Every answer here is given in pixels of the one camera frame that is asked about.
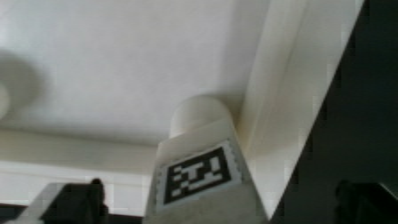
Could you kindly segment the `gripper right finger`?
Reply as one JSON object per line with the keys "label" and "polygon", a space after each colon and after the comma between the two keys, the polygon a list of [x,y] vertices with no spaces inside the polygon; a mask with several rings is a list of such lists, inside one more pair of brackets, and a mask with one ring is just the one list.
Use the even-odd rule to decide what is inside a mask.
{"label": "gripper right finger", "polygon": [[333,224],[398,224],[398,192],[383,183],[339,182]]}

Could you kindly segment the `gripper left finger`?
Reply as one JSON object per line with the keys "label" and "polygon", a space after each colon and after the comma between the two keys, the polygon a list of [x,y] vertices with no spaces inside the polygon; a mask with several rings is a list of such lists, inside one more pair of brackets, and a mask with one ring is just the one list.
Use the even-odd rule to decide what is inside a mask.
{"label": "gripper left finger", "polygon": [[28,205],[15,224],[106,224],[104,186],[88,183],[49,183]]}

